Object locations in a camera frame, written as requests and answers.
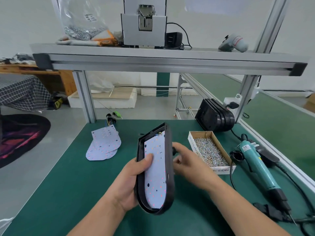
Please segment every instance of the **gray cloth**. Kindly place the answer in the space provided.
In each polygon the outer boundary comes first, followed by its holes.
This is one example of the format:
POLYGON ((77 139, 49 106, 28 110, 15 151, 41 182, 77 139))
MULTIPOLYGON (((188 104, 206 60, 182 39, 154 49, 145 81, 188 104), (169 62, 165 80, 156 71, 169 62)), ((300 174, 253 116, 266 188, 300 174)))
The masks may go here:
POLYGON ((50 93, 34 75, 0 74, 0 105, 35 112, 47 109, 50 93))

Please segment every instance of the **cardboard box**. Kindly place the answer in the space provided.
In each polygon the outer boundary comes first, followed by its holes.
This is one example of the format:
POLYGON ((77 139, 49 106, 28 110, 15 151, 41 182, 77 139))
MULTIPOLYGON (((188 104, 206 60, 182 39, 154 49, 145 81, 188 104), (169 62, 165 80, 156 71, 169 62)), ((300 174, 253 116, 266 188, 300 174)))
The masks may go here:
POLYGON ((315 93, 313 93, 311 96, 309 96, 306 104, 303 106, 308 111, 311 111, 312 113, 315 113, 315 93))
POLYGON ((228 175, 230 174, 231 164, 233 164, 232 165, 232 174, 233 174, 236 165, 232 162, 230 156, 223 149, 222 145, 220 144, 220 142, 218 141, 218 139, 216 138, 215 134, 212 131, 190 131, 188 134, 188 141, 190 143, 192 151, 203 159, 195 143, 194 138, 211 138, 213 142, 215 143, 216 147, 220 150, 222 156, 226 159, 229 166, 228 167, 210 167, 210 168, 218 175, 228 175))

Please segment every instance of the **bag of screws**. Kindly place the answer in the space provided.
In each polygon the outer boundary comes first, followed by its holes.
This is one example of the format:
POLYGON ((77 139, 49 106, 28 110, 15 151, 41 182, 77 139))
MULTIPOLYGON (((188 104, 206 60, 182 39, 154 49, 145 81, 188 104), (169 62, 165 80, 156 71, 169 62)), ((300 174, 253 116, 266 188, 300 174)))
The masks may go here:
POLYGON ((108 30, 100 8, 105 2, 106 0, 60 0, 65 33, 71 39, 91 40, 108 30))
POLYGON ((204 161, 211 167, 229 166, 222 153, 217 148, 211 138, 194 138, 196 146, 199 149, 204 161))

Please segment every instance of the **plastic bag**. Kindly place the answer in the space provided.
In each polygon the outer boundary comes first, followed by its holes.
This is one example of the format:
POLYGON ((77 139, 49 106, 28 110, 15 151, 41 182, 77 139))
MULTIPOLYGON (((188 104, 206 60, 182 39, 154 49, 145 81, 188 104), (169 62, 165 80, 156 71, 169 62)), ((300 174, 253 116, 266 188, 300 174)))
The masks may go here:
POLYGON ((73 39, 91 40, 108 30, 100 3, 102 0, 59 0, 65 33, 73 39))
POLYGON ((104 75, 99 71, 86 71, 90 83, 91 93, 111 92, 114 85, 104 79, 104 75))

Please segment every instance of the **forearm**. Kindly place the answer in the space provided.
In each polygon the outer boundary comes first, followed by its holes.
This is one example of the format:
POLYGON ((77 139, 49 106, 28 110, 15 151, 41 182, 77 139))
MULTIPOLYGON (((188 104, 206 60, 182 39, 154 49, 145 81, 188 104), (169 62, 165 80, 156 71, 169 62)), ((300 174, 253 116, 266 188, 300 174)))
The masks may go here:
POLYGON ((68 236, 112 236, 124 215, 125 211, 105 194, 68 236))
POLYGON ((219 177, 206 191, 236 236, 289 235, 219 177))

